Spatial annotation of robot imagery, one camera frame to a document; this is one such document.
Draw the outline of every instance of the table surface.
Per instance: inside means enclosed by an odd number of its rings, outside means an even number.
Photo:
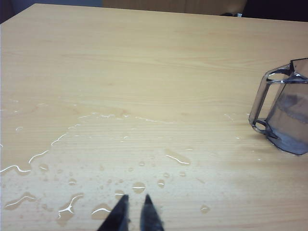
[[[35,4],[1,25],[1,228],[94,231],[122,193],[166,230],[308,229],[308,155],[248,124],[308,24]],[[265,105],[270,106],[273,90]]]

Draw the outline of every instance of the spilled water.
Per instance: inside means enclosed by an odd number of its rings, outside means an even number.
[[[19,199],[17,200],[13,200],[13,201],[9,201],[5,206],[4,208],[5,209],[9,209],[9,210],[13,210],[13,209],[16,209],[20,206],[20,204],[24,201],[30,201],[30,202],[33,202],[36,200],[36,197],[31,195],[30,193],[28,192],[25,192]]]
[[[207,207],[206,205],[202,205],[200,208],[201,213],[205,214],[208,213],[210,211],[210,208]]]
[[[123,195],[124,195],[124,192],[122,190],[115,191],[115,197],[117,200],[120,200]]]
[[[164,186],[165,186],[165,181],[162,180],[162,179],[160,179],[160,180],[158,180],[157,185],[158,185],[160,188],[164,188]]]
[[[62,206],[58,210],[58,219],[57,223],[63,227],[66,225],[69,219],[71,219],[74,216],[74,210],[73,205],[77,202],[78,199],[83,197],[83,193],[75,194],[71,197],[70,201]]]
[[[124,192],[130,196],[134,213],[141,208],[145,189],[153,198],[164,198],[165,203],[174,200],[170,189],[183,189],[177,190],[179,196],[191,190],[186,179],[178,180],[177,176],[186,176],[190,171],[188,166],[197,163],[196,149],[191,141],[184,139],[182,147],[177,148],[182,151],[177,153],[171,148],[180,134],[178,131],[169,134],[172,123],[99,113],[75,122],[40,151],[27,156],[28,168],[13,165],[1,170],[4,204],[35,200],[36,203],[25,205],[33,216],[42,214],[36,223],[50,220],[56,224],[54,230],[74,229],[75,219],[105,219],[112,209],[108,205],[115,205]],[[27,131],[23,127],[20,134]],[[9,197],[9,190],[26,192],[27,188],[41,201],[29,195],[20,202]],[[62,200],[70,195],[73,196],[68,202]],[[14,211],[5,216],[20,215],[21,211]],[[23,216],[23,220],[29,219],[27,214]]]
[[[131,188],[135,193],[140,194],[145,190],[145,184],[142,182],[136,182]]]
[[[191,164],[190,159],[183,155],[180,155],[170,149],[166,149],[165,152],[166,152],[166,157],[169,157],[170,159],[177,161],[180,165],[190,165]]]
[[[111,208],[107,204],[100,204],[96,206],[91,213],[91,218],[94,220],[103,220],[106,219],[106,217],[111,212]]]

